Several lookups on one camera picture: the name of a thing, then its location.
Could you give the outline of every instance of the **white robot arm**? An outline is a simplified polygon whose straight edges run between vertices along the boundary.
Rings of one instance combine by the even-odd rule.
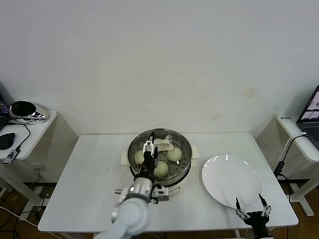
[[[148,204],[140,198],[130,198],[121,205],[118,218],[109,232],[99,233],[95,239],[129,239],[146,230],[151,221]]]
[[[153,132],[143,146],[144,162],[132,186],[121,191],[120,199],[112,212],[112,227],[109,232],[99,233],[95,239],[129,239],[144,232],[151,222],[148,204],[168,200],[168,188],[154,186],[154,169],[157,147],[154,147]]]

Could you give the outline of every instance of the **wooden floor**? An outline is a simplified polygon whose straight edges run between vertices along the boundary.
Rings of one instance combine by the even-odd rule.
[[[287,184],[282,185],[282,188],[288,193]],[[41,195],[45,198],[49,198],[54,190],[54,187],[44,187]],[[319,239],[319,189],[315,188],[306,196],[311,208],[315,215],[313,217],[307,217],[298,203],[292,203],[293,208],[299,218],[299,224],[295,227],[289,228],[289,239]],[[12,193],[6,193],[3,196],[12,207],[14,212],[20,212],[26,204],[26,199],[17,191]],[[8,206],[0,200],[0,206],[8,208]],[[0,227],[8,219],[9,213],[0,209]],[[17,221],[15,230],[18,233],[18,237],[13,237],[14,223],[16,218],[12,216],[8,223],[0,229],[0,239],[56,239],[54,236],[48,233],[41,233],[36,227],[29,225],[27,222]],[[38,224],[35,219],[34,213],[31,213],[29,221],[34,224]],[[241,236],[245,235],[246,231],[241,231]],[[216,239],[216,238],[234,238],[235,233],[233,231],[210,231],[210,232],[167,232],[158,233],[161,239]],[[276,228],[271,231],[271,235],[275,239],[286,239],[287,228]],[[93,237],[92,234],[84,235],[87,239]],[[155,239],[151,234],[143,234],[138,237],[139,239]]]

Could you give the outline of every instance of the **laptop screen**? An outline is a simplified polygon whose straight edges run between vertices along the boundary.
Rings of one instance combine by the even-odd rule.
[[[307,121],[319,121],[319,86],[317,86],[297,122]]]
[[[9,116],[8,108],[6,107],[1,96],[0,96],[0,116]]]

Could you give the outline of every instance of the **white table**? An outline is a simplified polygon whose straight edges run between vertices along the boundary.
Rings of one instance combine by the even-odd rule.
[[[234,230],[249,228],[235,210],[214,200],[201,181],[204,162],[217,154],[233,154],[260,174],[264,197],[272,206],[268,227],[285,227],[298,218],[250,133],[186,133],[199,152],[181,191],[167,202],[151,204],[148,231]],[[111,228],[111,212],[119,199],[115,189],[133,182],[120,165],[121,153],[136,135],[83,135],[67,162],[38,225],[40,231],[95,233]],[[262,209],[262,204],[250,208]]]
[[[28,124],[27,127],[31,132],[30,137],[23,143],[23,145],[20,148],[20,153],[17,155],[15,160],[24,160],[26,159],[31,152],[33,151],[34,147],[37,145],[41,137],[44,135],[46,130],[49,128],[49,126],[54,121],[57,113],[56,111],[48,111],[49,117],[47,121],[39,124]],[[28,131],[26,128],[22,125],[6,125],[3,129],[0,131],[0,135],[6,134],[6,133],[15,133],[15,139],[13,142],[13,145],[11,148],[8,148],[6,150],[0,150],[0,161],[3,161],[11,152],[11,150],[15,149],[28,135]],[[17,178],[11,171],[10,165],[4,165],[0,162],[0,184],[3,185],[5,181],[7,184],[15,188],[17,191],[19,191],[22,195],[24,195],[29,202],[25,206],[25,211],[30,211],[33,206],[41,205],[42,199],[38,196],[38,194],[41,192],[43,187],[37,187],[34,191],[30,190],[23,182],[20,181],[19,178]],[[8,187],[7,184],[4,184],[5,189],[12,190],[11,187]]]
[[[301,133],[301,129],[297,126],[296,122],[299,116],[296,115],[279,115],[277,116],[277,121],[289,135],[289,137]],[[297,148],[303,154],[303,156],[312,163],[319,163],[319,150],[314,146],[314,144],[307,137],[299,137],[294,140]],[[301,188],[298,187],[296,183],[291,183],[290,187],[293,190],[291,195],[291,202],[300,203],[305,214],[307,216],[313,216],[314,212],[305,199],[305,195],[309,193],[312,189],[319,185],[319,174],[317,177],[312,178],[307,183],[305,183]]]

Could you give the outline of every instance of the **steamed bun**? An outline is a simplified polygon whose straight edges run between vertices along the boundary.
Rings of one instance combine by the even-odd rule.
[[[159,161],[154,170],[154,176],[156,178],[163,178],[167,174],[168,174],[168,165],[163,161]]]
[[[174,146],[172,150],[167,151],[167,159],[172,162],[177,162],[181,160],[183,154],[180,148]]]
[[[143,151],[142,150],[139,150],[135,153],[134,155],[134,160],[135,160],[135,163],[140,165],[144,162],[144,155],[142,155]]]

